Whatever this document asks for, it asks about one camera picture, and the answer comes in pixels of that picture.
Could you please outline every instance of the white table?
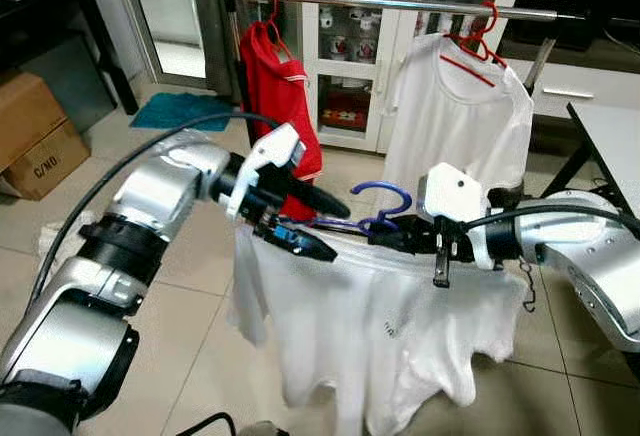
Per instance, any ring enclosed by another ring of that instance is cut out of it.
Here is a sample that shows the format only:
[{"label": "white table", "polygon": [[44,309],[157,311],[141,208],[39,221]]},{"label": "white table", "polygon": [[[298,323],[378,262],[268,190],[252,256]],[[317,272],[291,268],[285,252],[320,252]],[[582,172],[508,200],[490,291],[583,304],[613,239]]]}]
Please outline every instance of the white table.
[{"label": "white table", "polygon": [[640,108],[632,110],[569,103],[567,109],[583,137],[583,143],[542,197],[564,189],[593,156],[609,183],[614,204],[640,217]]}]

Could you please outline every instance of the clothes hanger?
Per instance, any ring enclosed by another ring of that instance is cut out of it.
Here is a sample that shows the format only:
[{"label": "clothes hanger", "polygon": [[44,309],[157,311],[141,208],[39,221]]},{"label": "clothes hanger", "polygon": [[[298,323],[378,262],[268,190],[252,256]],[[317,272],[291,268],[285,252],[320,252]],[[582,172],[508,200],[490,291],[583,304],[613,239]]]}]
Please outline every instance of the clothes hanger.
[{"label": "clothes hanger", "polygon": [[366,181],[364,183],[360,183],[351,188],[351,194],[360,194],[362,191],[369,188],[382,188],[393,191],[402,198],[402,204],[395,208],[381,209],[378,212],[377,217],[363,218],[360,221],[343,221],[338,219],[323,218],[314,218],[308,221],[294,220],[291,218],[281,218],[280,221],[283,223],[304,224],[306,226],[312,226],[316,229],[337,231],[340,233],[348,233],[357,236],[371,236],[372,234],[374,234],[374,232],[370,229],[372,223],[381,224],[392,231],[399,231],[400,228],[398,227],[398,225],[386,218],[390,214],[402,213],[409,209],[411,207],[411,204],[413,203],[411,195],[403,188],[396,186],[393,183],[389,183],[388,181]]},{"label": "clothes hanger", "polygon": [[[500,58],[500,56],[498,56],[496,53],[491,51],[487,46],[487,43],[484,41],[484,35],[489,31],[491,31],[496,25],[496,21],[498,20],[498,8],[493,3],[493,1],[483,1],[482,4],[483,6],[490,7],[492,11],[491,20],[486,28],[482,28],[477,31],[472,31],[471,34],[469,34],[469,36],[460,36],[459,34],[449,33],[449,34],[445,34],[444,37],[451,38],[454,41],[458,42],[458,47],[465,53],[473,56],[474,58],[479,59],[480,61],[487,61],[489,60],[489,58],[492,58],[493,61],[497,62],[503,68],[506,68],[507,63],[505,63],[504,60]],[[468,44],[473,42],[477,42],[479,44],[478,49],[483,49],[484,50],[483,54],[478,54],[477,51],[474,51],[467,46]],[[474,69],[469,68],[468,66],[465,66],[464,64],[459,63],[458,61],[455,61],[443,54],[440,55],[440,59],[453,64],[454,66],[468,72],[469,74],[472,74],[473,76],[475,76],[482,82],[486,83],[487,85],[491,86],[492,88],[495,87],[495,84],[492,81],[485,78],[482,74],[478,73]]]},{"label": "clothes hanger", "polygon": [[276,25],[276,16],[278,15],[278,0],[272,0],[273,2],[273,11],[271,12],[271,16],[269,16],[269,20],[266,23],[266,27],[271,27],[271,29],[273,29],[273,32],[276,35],[276,41],[275,43],[273,43],[276,52],[280,52],[281,50],[284,50],[284,52],[287,54],[287,56],[289,57],[289,59],[294,59],[293,55],[291,54],[291,52],[289,51],[289,48],[287,48],[287,45],[284,44],[284,41],[282,41],[282,38],[280,37],[280,31],[278,31],[278,26]]}]

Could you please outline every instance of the tiled floor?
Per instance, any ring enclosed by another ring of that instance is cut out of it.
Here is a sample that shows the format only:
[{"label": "tiled floor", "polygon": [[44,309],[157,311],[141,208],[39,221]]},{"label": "tiled floor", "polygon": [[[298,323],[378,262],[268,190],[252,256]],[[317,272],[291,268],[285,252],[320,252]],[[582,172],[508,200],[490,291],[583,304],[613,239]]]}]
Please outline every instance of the tiled floor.
[{"label": "tiled floor", "polygon": [[[146,99],[158,88],[149,87]],[[92,156],[43,201],[0,197],[0,343],[20,318],[35,274],[39,228],[62,219],[77,198],[128,150],[155,134],[130,129],[120,110],[87,134]],[[246,152],[243,123],[232,122],[213,138]],[[355,183],[380,177],[380,157],[325,150],[319,184],[348,201],[354,218],[370,214],[373,194],[349,194]],[[525,183],[539,194],[562,158],[530,155]],[[572,183],[592,187],[594,165]],[[98,197],[100,209],[122,181]],[[201,203],[166,253],[163,268],[132,324],[142,341],[117,402],[81,426],[83,435],[171,435],[226,410],[240,427],[271,419],[295,436],[330,435],[330,392],[313,404],[288,409],[273,340],[254,349],[225,321],[232,271],[232,229],[220,209]],[[518,271],[517,265],[510,269]],[[515,354],[503,364],[474,359],[477,398],[458,408],[444,395],[428,401],[403,434],[418,435],[637,435],[640,389],[599,329],[559,276],[535,268],[538,302],[518,322]],[[227,434],[215,427],[203,434]]]}]

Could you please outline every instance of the white t-shirt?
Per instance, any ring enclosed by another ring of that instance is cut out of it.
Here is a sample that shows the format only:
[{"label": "white t-shirt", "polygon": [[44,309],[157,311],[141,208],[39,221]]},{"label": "white t-shirt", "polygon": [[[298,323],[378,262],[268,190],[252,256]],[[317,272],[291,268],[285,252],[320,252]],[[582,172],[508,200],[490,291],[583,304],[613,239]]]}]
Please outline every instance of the white t-shirt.
[{"label": "white t-shirt", "polygon": [[[495,84],[442,60],[473,68]],[[479,181],[485,191],[513,188],[525,171],[533,101],[514,71],[466,54],[440,34],[413,41],[386,103],[396,122],[383,179],[415,199],[418,180],[446,162]],[[396,203],[381,192],[378,207]]]},{"label": "white t-shirt", "polygon": [[451,288],[433,286],[435,260],[314,232],[333,263],[300,258],[236,231],[229,315],[254,344],[273,320],[290,406],[318,385],[336,391],[335,434],[373,436],[404,428],[420,404],[444,390],[475,398],[471,356],[502,361],[513,350],[527,285],[508,273],[451,264]]}]

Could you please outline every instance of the cabinet handle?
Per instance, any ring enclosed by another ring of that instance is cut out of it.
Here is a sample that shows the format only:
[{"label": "cabinet handle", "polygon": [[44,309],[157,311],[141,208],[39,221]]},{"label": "cabinet handle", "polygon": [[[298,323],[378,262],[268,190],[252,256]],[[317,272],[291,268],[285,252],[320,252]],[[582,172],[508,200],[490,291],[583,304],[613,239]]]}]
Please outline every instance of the cabinet handle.
[{"label": "cabinet handle", "polygon": [[381,75],[384,74],[384,68],[386,67],[386,64],[384,62],[384,60],[380,60],[377,64],[376,67],[376,81],[375,81],[375,85],[376,85],[376,93],[380,94],[384,91],[385,89],[385,84],[384,81],[386,78],[383,78]]},{"label": "cabinet handle", "polygon": [[553,94],[554,96],[568,96],[570,98],[593,99],[595,95],[591,93],[578,93],[576,91],[565,91],[564,89],[542,88],[545,94]]}]

